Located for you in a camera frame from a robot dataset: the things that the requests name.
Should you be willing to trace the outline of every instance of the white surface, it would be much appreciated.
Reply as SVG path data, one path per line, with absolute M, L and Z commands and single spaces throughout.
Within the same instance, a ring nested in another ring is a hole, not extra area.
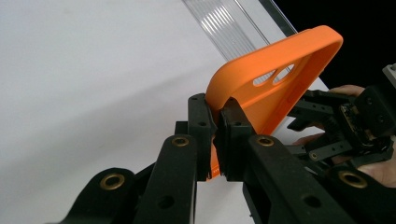
M 181 1 L 0 1 L 0 223 L 59 222 L 97 173 L 152 164 L 224 63 Z M 253 222 L 223 177 L 196 212 Z

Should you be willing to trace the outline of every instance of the human hand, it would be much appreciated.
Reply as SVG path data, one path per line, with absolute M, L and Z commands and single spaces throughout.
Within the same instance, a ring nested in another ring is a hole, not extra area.
M 364 88 L 354 85 L 345 85 L 329 90 L 329 92 L 339 93 L 344 95 L 359 96 L 364 91 Z M 317 133 L 298 139 L 294 142 L 294 145 L 305 145 L 306 143 L 313 141 L 320 137 L 323 133 Z M 381 161 L 372 164 L 363 165 L 358 170 L 371 176 L 373 179 L 388 188 L 396 188 L 396 153 L 393 153 L 392 158 L 389 161 Z M 333 158 L 334 163 L 344 161 L 345 158 L 335 157 Z

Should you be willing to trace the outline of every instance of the orange phone case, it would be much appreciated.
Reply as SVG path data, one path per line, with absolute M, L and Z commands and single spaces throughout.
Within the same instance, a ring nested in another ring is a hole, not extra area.
M 205 100 L 215 122 L 226 101 L 241 105 L 257 134 L 271 134 L 341 48 L 343 37 L 321 25 L 224 64 Z M 219 163 L 212 146 L 212 176 Z

